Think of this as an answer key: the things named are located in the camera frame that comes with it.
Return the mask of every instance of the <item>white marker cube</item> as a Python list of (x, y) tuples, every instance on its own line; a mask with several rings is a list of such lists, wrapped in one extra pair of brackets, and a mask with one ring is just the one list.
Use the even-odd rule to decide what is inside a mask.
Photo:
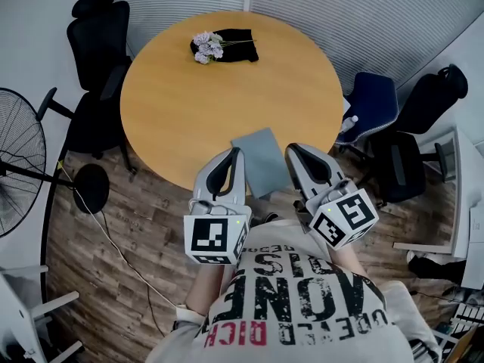
[(249, 225), (245, 215), (183, 218), (185, 253), (197, 263), (237, 264)]
[(378, 219), (366, 191), (358, 190), (319, 206), (309, 227), (316, 240), (337, 250), (361, 238)]

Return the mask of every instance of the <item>red lettering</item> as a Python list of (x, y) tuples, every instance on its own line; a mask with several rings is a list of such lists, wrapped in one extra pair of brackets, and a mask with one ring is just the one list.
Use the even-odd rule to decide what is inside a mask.
[(220, 344), (222, 344), (223, 346), (230, 346), (235, 339), (235, 323), (231, 321), (229, 323), (224, 323), (223, 325), (220, 326), (220, 328), (225, 328), (225, 327), (230, 327), (230, 331), (228, 334), (228, 341), (220, 339)]
[(265, 346), (265, 322), (251, 321), (250, 322), (250, 342), (254, 346)]
[(240, 322), (239, 346), (245, 346), (245, 320)]
[(215, 343), (215, 336), (217, 336), (217, 327), (219, 325), (218, 324), (215, 324), (211, 330), (209, 330), (209, 333), (206, 335), (206, 339), (205, 339), (205, 346), (203, 346), (204, 348), (206, 347), (206, 344), (208, 343), (209, 344), (209, 347), (212, 347), (213, 344)]

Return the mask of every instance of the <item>black office chair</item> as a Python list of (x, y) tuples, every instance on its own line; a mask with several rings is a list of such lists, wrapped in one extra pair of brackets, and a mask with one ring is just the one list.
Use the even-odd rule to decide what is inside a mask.
[(48, 107), (72, 119), (67, 149), (102, 157), (102, 152), (119, 146), (126, 168), (133, 174), (126, 150), (119, 99), (124, 77), (131, 64), (126, 55), (129, 4), (114, 0), (78, 0), (67, 27), (67, 38), (76, 59), (77, 75), (84, 94), (73, 113), (53, 97), (53, 88), (39, 109), (39, 118)]
[(451, 64), (438, 72), (419, 79), (398, 119), (387, 129), (370, 137), (374, 157), (359, 156), (371, 164), (370, 172), (358, 183), (375, 177), (382, 202), (397, 203), (416, 197), (426, 188), (425, 161), (438, 161), (445, 181), (447, 167), (439, 144), (434, 154), (420, 154), (413, 135), (430, 129), (443, 113), (467, 95), (464, 74)]

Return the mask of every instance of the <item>wooden floor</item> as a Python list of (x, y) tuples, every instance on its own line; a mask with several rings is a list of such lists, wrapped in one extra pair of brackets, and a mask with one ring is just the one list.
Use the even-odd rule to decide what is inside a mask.
[[(184, 255), (182, 216), (188, 210), (191, 192), (152, 173), (130, 151), (138, 174), (125, 170), (118, 150), (107, 152), (102, 160), (89, 155), (68, 154), (64, 167), (72, 176), (86, 163), (103, 166), (110, 178), (110, 196), (104, 208), (113, 240), (127, 259), (174, 303), (182, 303), (197, 267)], [(361, 178), (362, 171), (350, 152), (337, 155), (343, 171)], [(429, 170), (425, 195), (380, 211), (380, 221), (355, 243), (359, 258), (378, 284), (396, 279), (410, 290), (440, 295), (450, 283), (418, 280), (407, 270), (406, 253), (394, 250), (394, 241), (442, 244), (449, 239), (454, 216), (455, 188), (444, 185)], [(373, 183), (366, 189), (374, 200)], [(278, 192), (270, 201), (249, 200), (256, 216), (274, 211), (294, 217), (293, 190)], [(85, 351), (81, 362), (142, 362), (160, 341), (147, 301), (147, 288), (123, 263), (91, 216), (76, 208), (72, 191), (57, 187), (52, 207), (48, 241), (48, 297), (72, 290), (80, 292), (74, 303), (57, 310), (54, 319), (61, 335), (79, 339)], [(161, 331), (171, 329), (173, 310), (154, 292), (150, 293), (154, 315)], [(448, 319), (451, 307), (438, 307), (438, 300), (414, 297), (423, 316), (435, 326)]]

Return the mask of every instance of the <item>water bottle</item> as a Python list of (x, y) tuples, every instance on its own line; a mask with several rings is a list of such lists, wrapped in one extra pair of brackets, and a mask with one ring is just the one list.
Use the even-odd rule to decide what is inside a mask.
[(348, 132), (353, 126), (355, 126), (357, 121), (358, 121), (358, 116), (352, 116), (352, 117), (346, 118), (341, 124), (340, 134), (344, 132)]

